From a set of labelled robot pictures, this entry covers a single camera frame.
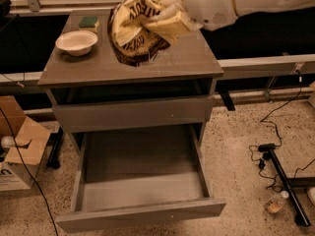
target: brown tabletop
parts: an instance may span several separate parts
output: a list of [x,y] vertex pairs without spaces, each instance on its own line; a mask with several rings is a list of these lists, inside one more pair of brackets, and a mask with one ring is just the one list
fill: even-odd
[[97,16],[99,20],[97,44],[89,54],[81,57],[71,56],[55,47],[39,79],[39,86],[94,86],[222,75],[216,57],[198,30],[180,36],[175,44],[160,52],[153,63],[132,67],[119,63],[111,49],[106,33],[109,10],[74,11],[63,33],[78,30],[80,19],[88,15]]

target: closed drawer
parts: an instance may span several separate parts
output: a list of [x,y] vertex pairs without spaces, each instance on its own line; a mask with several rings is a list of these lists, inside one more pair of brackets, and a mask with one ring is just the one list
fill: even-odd
[[67,133],[127,129],[209,120],[209,96],[59,105],[53,112]]
[[191,125],[86,133],[68,233],[219,216]]

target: box flap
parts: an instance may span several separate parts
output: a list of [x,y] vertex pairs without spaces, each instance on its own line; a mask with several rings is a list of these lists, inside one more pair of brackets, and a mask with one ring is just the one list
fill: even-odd
[[[46,128],[33,121],[31,118],[26,117],[25,122],[16,137],[17,144],[27,144],[31,140],[28,148],[19,147],[19,151],[25,164],[40,164],[49,136],[50,132]],[[15,147],[10,148],[5,161],[22,163]]]
[[[8,121],[16,136],[26,119],[26,115],[13,96],[0,96],[0,107],[8,118]],[[10,127],[0,111],[0,140],[5,136],[11,136]]]

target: terrazzo floor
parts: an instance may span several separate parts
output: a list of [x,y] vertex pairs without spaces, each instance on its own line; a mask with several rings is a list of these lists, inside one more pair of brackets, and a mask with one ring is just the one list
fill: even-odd
[[[108,229],[73,235],[87,236],[223,236],[223,235],[315,235],[315,206],[298,190],[311,227],[298,227],[290,202],[276,215],[267,213],[264,203],[273,193],[266,190],[272,180],[259,176],[257,162],[251,160],[249,146],[278,144],[275,130],[260,120],[285,101],[237,104],[236,111],[223,106],[214,108],[202,143],[206,175],[216,198],[226,206],[220,217],[153,224],[132,228]],[[315,158],[315,109],[305,99],[291,102],[270,117],[279,126],[283,145],[276,150],[285,173],[291,176]],[[50,204],[55,218],[69,211],[78,164],[78,155],[67,136],[60,150],[61,167],[46,168],[44,156],[36,179]],[[261,154],[254,151],[254,158]],[[271,161],[262,171],[274,177]],[[298,176],[315,176],[315,163]],[[0,192],[0,235],[55,235],[44,200],[36,186],[31,190]],[[59,228],[59,235],[67,235]]]

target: cabinet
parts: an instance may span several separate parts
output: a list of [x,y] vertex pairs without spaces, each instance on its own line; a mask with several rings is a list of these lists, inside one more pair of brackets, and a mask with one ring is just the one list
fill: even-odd
[[220,215],[200,151],[222,75],[206,41],[192,32],[129,67],[110,48],[109,11],[74,11],[64,32],[86,15],[100,21],[92,51],[55,48],[38,81],[80,156],[71,210],[56,222],[72,233]]

